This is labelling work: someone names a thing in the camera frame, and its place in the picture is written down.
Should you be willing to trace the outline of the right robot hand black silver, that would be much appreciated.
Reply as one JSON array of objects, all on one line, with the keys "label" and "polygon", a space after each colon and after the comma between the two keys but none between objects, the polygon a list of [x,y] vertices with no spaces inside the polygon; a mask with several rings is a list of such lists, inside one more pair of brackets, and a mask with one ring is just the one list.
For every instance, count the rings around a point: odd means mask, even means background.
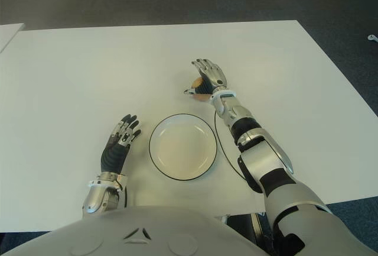
[{"label": "right robot hand black silver", "polygon": [[209,59],[196,59],[191,62],[198,70],[202,81],[198,86],[184,91],[187,95],[212,95],[214,92],[227,89],[227,79],[222,69]]}]

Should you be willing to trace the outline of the left robot hand black silver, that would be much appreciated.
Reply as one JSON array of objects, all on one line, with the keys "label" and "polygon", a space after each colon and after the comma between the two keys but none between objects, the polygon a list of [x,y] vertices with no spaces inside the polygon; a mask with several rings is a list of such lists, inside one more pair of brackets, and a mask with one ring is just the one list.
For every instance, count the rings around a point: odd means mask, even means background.
[{"label": "left robot hand black silver", "polygon": [[113,129],[100,159],[101,172],[121,174],[131,144],[141,130],[135,128],[139,121],[136,115],[127,114]]}]

